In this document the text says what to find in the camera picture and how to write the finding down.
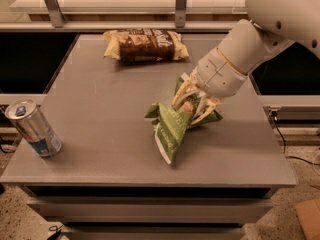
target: can top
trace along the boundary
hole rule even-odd
[[[31,115],[36,107],[37,104],[32,99],[17,100],[7,107],[5,115],[8,119],[19,120]]]

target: brown chip bag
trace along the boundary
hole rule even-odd
[[[123,29],[103,33],[109,44],[104,57],[124,62],[172,61],[189,57],[181,35],[158,29]]]

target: metal post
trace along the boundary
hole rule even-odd
[[[186,24],[187,0],[176,0],[175,25],[183,28]]]
[[[55,28],[61,28],[65,24],[65,19],[61,13],[57,0],[44,0],[48,8],[51,24]]]

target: soda can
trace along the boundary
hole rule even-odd
[[[48,158],[61,150],[60,139],[34,100],[22,99],[11,103],[5,115],[40,157]]]

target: gray tabletop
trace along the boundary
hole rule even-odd
[[[42,105],[62,152],[42,159],[22,141],[1,182],[294,186],[294,172],[250,81],[219,106],[222,121],[186,134],[173,165],[158,151],[144,120],[149,105],[170,103],[177,78],[223,37],[185,34],[189,59],[130,66],[103,59],[107,42],[101,35],[81,35]]]

